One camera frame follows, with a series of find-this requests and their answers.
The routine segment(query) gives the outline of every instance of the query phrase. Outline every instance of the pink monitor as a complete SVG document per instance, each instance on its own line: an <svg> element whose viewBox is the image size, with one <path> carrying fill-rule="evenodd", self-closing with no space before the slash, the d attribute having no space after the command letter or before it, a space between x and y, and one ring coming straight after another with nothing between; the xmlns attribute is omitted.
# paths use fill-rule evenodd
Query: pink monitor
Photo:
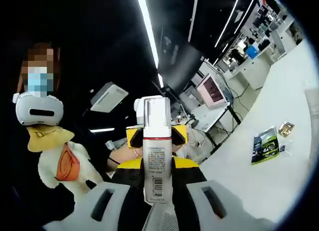
<svg viewBox="0 0 319 231"><path fill-rule="evenodd" d="M223 92L213 77L207 75L197 87L198 92L208 108L225 104L227 101Z"/></svg>

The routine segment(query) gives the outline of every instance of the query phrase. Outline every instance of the woman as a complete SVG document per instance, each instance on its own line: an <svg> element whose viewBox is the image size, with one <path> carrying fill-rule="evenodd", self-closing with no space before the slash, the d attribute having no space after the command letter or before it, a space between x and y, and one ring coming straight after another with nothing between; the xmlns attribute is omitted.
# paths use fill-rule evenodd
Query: woman
<svg viewBox="0 0 319 231"><path fill-rule="evenodd" d="M36 91L39 87L30 81L32 79L31 73L33 70L41 68L47 72L45 85L40 85L41 92L56 96L62 101L65 100L65 96L68 94L57 92L63 85L60 83L62 76L59 69L59 57L59 48L52 48L49 43L33 45L23 58L16 91L19 93L26 90ZM107 171L116 169L119 163L141 156L140 149L131 150L127 146L114 151L108 150L105 144L97 141L94 134L82 124L82 116L76 114L76 110L69 108L70 106L64 105L64 116L59 126L75 134L72 141L80 143L86 148L91 158L90 162L104 181L110 181L106 174ZM31 222L38 226L53 220L61 220L73 211L73 195L62 185L55 189L49 189L42 183L37 171L40 154L28 151L29 134L26 128L19 124L13 103L10 104L10 109L9 131L12 135L8 140L8 175L16 198L29 214Z"/></svg>

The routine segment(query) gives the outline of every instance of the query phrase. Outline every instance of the barcode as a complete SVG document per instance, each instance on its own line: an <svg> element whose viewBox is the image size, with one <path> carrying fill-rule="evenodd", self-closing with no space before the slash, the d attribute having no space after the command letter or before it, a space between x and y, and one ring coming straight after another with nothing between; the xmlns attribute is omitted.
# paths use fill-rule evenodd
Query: barcode
<svg viewBox="0 0 319 231"><path fill-rule="evenodd" d="M163 178L153 177L153 195L156 197L163 196Z"/></svg>

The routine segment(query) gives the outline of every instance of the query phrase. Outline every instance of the blue object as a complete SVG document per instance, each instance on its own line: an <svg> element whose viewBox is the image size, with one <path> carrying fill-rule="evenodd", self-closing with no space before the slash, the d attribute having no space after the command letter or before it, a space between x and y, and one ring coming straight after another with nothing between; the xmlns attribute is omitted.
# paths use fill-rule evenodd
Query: blue object
<svg viewBox="0 0 319 231"><path fill-rule="evenodd" d="M253 47L252 45L250 47L248 47L248 49L246 50L246 54L251 58L254 59L257 55L258 55L258 51L256 50L255 47Z"/></svg>

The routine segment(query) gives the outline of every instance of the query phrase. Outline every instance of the package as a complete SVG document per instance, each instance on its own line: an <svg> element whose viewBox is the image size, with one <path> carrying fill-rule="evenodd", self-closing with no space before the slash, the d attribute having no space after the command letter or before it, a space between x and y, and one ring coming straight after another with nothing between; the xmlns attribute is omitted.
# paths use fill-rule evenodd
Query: package
<svg viewBox="0 0 319 231"><path fill-rule="evenodd" d="M279 128L278 133L283 137L287 137L294 128L294 126L295 125L292 123L284 122Z"/></svg>
<svg viewBox="0 0 319 231"><path fill-rule="evenodd" d="M279 144L275 127L254 137L252 165L269 160L279 154Z"/></svg>

